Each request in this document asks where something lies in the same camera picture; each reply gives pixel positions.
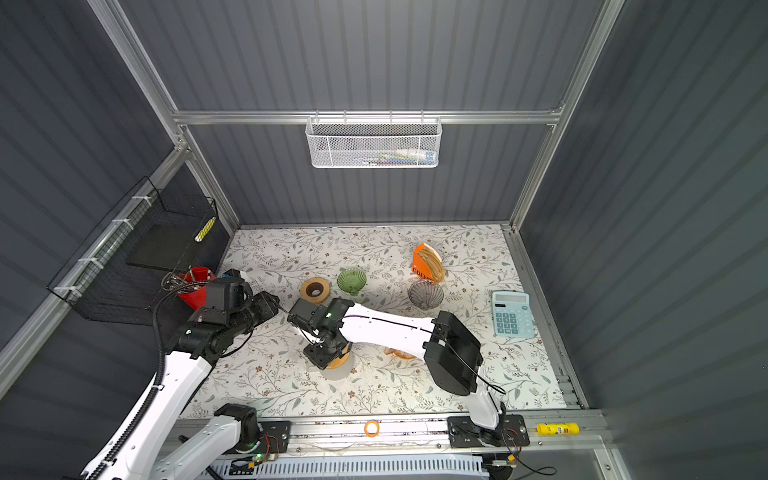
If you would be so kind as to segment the green glass dripper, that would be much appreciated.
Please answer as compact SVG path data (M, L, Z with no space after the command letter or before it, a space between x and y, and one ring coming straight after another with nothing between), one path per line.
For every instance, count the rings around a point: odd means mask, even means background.
M349 295L358 295L366 283L366 272L357 267L342 268L336 277L337 287Z

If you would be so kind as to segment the light blue calculator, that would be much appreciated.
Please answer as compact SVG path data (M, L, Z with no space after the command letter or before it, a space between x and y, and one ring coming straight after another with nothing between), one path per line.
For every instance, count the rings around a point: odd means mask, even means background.
M494 334L506 338L535 336L529 295L517 291L494 291L491 297Z

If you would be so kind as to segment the clear grey glass dripper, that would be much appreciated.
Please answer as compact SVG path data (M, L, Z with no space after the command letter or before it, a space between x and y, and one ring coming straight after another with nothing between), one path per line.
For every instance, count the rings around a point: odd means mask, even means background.
M421 310L439 307L444 300L442 287L432 280L421 279L414 282L408 289L410 302Z

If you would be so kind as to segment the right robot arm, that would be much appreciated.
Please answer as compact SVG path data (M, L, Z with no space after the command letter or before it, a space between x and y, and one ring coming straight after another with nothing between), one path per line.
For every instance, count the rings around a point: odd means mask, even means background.
M310 339L304 355L318 369L327 369L356 344L401 351L423 361L440 389L465 399L476 427L499 428L505 392L485 377L481 343L454 314L405 317L342 298L327 306L299 299L287 320Z

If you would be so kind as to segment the orange glass pitcher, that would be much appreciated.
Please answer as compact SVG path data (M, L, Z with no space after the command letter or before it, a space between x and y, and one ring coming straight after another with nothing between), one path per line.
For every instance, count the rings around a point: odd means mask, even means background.
M403 352L403 351L400 351L400 350L392 349L392 348L385 348L384 353L386 355L394 355L397 358L400 358L400 359L403 359L403 360L417 359L417 357L414 356L414 355L411 355L409 353L406 353L406 352Z

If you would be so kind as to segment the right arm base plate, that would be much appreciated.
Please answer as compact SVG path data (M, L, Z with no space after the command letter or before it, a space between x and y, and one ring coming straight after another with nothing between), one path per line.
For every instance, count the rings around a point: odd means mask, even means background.
M479 427L469 416L451 416L446 422L452 448L517 448L530 445L528 429L521 415L502 415L495 429Z

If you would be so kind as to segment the orange coffee filter box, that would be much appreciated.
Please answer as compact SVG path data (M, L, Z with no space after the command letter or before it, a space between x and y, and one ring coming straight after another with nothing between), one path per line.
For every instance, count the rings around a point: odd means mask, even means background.
M438 258L442 261L440 255L437 253L437 251L433 247L431 247L427 243L422 243L413 252L412 272L422 279L432 280L432 278L430 277L430 271L427 265L423 262L423 260L419 256L419 252L424 248L433 250L438 256Z

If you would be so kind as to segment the yellow highlighter in basket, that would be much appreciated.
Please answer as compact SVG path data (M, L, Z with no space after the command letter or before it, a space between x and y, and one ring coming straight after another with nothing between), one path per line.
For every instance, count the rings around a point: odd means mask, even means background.
M206 236L209 234L209 232L213 229L217 222L217 217L212 216L210 219L207 220L207 222L200 228L200 230L197 232L197 234L194 237L194 241L196 243L202 243Z

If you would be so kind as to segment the brown paper coffee filters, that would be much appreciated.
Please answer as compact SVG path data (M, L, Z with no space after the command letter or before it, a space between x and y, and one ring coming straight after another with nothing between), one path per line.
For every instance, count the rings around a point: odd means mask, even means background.
M419 256L427 265L432 280L436 283L443 282L445 279L445 269L436 253L431 249L424 248L419 252Z

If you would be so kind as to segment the red ribbed utensil cup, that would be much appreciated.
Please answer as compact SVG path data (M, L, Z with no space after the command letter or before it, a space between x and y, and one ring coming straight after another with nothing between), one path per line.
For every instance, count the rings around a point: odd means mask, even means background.
M215 274L207 267L192 267L181 279L185 287L177 296L190 308L197 310L206 304L207 294L205 285L215 278Z

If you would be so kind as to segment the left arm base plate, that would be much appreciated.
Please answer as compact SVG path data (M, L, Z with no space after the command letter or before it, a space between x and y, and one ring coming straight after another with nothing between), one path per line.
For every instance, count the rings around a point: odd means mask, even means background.
M258 426L259 437L239 444L234 448L236 452L262 456L287 452L292 428L290 421L260 420Z

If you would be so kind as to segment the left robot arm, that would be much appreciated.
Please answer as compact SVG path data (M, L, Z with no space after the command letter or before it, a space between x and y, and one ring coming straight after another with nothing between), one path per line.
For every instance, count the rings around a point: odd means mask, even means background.
M177 417L235 338L251 334L280 311L280 300L255 293L239 275L203 283L206 303L158 347L155 374L104 447L83 468L83 479L194 479L230 450L254 453L263 438L254 408L226 404L201 431L167 456L160 450Z

